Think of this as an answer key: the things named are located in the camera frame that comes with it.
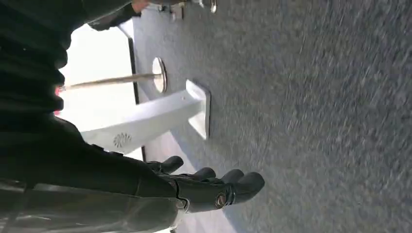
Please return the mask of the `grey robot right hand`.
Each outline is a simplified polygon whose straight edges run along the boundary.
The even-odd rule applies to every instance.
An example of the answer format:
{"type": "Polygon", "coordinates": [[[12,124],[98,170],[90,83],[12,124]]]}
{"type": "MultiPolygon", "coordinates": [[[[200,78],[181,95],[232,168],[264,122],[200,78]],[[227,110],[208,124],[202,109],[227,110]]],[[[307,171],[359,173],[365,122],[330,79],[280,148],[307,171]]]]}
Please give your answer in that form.
{"type": "Polygon", "coordinates": [[[185,213],[252,199],[263,177],[205,167],[176,175],[178,156],[142,162],[86,143],[68,121],[0,115],[0,230],[3,233],[150,233],[185,213]]]}

